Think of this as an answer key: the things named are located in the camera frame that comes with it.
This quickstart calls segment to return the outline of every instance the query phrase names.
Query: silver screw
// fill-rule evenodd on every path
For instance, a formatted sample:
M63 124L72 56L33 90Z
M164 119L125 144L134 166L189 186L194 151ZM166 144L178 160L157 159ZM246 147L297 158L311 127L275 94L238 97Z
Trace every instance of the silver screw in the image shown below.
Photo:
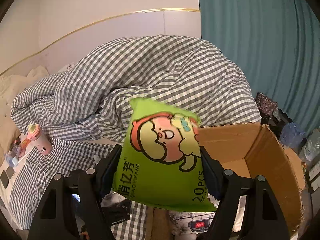
M231 176L233 174L233 171L230 169L226 169L224 170L224 174L226 174L227 176Z
M58 173L58 174L56 174L56 175L54 175L53 176L53 178L55 179L55 180L59 180L59 179L61 179L61 174L60 173Z
M86 170L86 173L90 175L90 174L94 174L95 171L96 170L94 168L89 168Z
M261 182L266 180L266 178L262 175L258 175L257 179L258 179L258 181L261 181Z

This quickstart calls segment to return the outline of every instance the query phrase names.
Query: red digital display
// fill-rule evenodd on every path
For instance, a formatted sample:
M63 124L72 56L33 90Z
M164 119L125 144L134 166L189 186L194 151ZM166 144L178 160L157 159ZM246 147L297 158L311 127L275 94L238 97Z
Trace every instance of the red digital display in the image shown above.
M205 226L204 222L197 222L195 228L203 228Z

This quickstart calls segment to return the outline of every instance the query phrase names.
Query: wall molding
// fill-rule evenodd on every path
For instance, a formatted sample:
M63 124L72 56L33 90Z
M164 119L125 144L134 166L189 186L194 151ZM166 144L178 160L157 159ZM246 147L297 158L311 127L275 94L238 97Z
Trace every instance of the wall molding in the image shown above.
M54 42L50 43L48 46L46 46L45 48L41 49L40 51L38 51L38 52L36 52L36 53L34 53L34 54L30 55L30 56L27 56L27 57L23 58L22 60L16 62L15 64L13 64L13 65L10 66L9 68L7 68L5 71L3 71L2 73L0 73L0 76L3 75L3 74L5 74L8 70L10 70L10 69L12 69L13 67L15 67L17 64L19 64L19 63L21 63L21 62L23 62L23 61L25 61L25 60L27 60L27 59L29 59L29 58L31 58L31 57L36 56L36 55L38 55L39 53L43 52L44 50L46 50L47 48L49 48L49 47L52 46L53 44L55 44L55 43L57 43L58 41L62 40L63 38L65 38L65 37L67 37L67 36L69 36L69 35L71 35L71 34L73 34L73 33L76 33L76 32L78 32L78 31L80 31L80 30L83 30L83 29L85 29L85 28L88 28L88 27L90 27L90 26L92 26L92 25L95 25L95 24L97 24L97 23L101 23L101 22L104 22L104 21L107 21L107 20L109 20L109 19L113 19L113 18L116 18L116 17L125 16L125 15L130 15L130 14L135 14L135 13L158 12L158 11L200 12L199 9L191 9L191 8L158 8L158 9L148 9L148 10L141 10L141 11L135 11L135 12L130 12L130 13L124 13L124 14L119 14L119 15L115 15L115 16L108 17L108 18L104 18L104 19L95 21L95 22L93 22L93 23L90 23L90 24L88 24L88 25L85 25L85 26L83 26L83 27L81 27L81 28L78 28L78 29L76 29L76 30L74 30L74 31L72 31L72 32L70 32L70 33L62 36L61 38L59 38L59 39L55 40Z

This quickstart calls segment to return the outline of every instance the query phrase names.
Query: cartoon character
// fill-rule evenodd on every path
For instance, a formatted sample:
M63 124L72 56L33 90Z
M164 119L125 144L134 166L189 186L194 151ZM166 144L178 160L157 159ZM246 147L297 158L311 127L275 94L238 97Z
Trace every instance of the cartoon character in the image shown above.
M135 120L132 125L130 142L136 151L163 164L183 161L179 166L183 172L194 169L200 148L197 123L192 117L161 112Z

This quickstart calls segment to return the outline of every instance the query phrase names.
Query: beige wall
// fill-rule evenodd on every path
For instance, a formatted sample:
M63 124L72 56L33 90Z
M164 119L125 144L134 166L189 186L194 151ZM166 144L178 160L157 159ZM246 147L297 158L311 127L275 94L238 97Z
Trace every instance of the beige wall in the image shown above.
M199 9L198 0L15 0L0 23L0 73L60 37L111 16L157 8Z

